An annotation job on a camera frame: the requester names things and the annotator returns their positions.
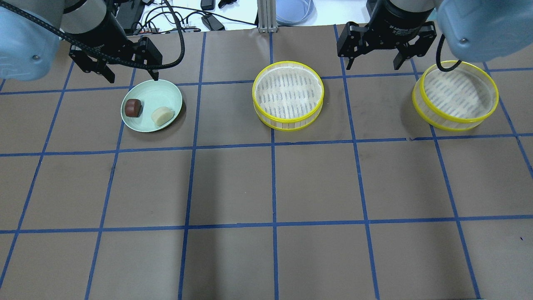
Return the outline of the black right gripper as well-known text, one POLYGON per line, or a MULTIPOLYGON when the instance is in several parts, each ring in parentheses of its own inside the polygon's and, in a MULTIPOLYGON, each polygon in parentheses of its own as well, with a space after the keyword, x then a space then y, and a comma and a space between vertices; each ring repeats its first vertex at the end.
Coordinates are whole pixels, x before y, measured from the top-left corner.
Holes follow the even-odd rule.
POLYGON ((432 0, 377 0, 367 24, 349 21, 339 35, 337 55, 348 60, 345 69, 373 50, 397 49, 394 70, 413 56, 426 55, 436 38, 435 25, 428 21, 435 7, 432 0))

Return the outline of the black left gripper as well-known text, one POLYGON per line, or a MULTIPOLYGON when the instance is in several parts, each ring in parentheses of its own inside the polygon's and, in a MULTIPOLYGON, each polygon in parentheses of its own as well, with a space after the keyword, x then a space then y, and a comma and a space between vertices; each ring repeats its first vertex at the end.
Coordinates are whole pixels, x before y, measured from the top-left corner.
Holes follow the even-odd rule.
POLYGON ((69 34, 91 51, 72 44, 69 57, 84 73, 95 73, 103 76, 109 83, 115 83, 115 74, 108 67, 109 64, 141 68, 154 81, 159 80, 158 69, 162 65, 162 53, 148 37, 142 37, 132 42, 112 11, 106 8, 97 17, 99 23, 91 29, 76 29, 69 27, 69 34))

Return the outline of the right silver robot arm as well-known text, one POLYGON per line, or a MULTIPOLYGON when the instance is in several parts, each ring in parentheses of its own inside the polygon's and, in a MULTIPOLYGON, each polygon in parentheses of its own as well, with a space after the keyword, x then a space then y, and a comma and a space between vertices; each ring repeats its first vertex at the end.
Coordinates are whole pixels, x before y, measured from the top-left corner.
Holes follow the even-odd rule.
POLYGON ((532 43, 531 0, 376 0, 367 25, 348 22, 337 40, 337 55, 354 59, 373 50, 397 49, 398 70, 406 60, 428 53, 441 32, 436 64, 442 72, 462 62, 486 62, 532 43))

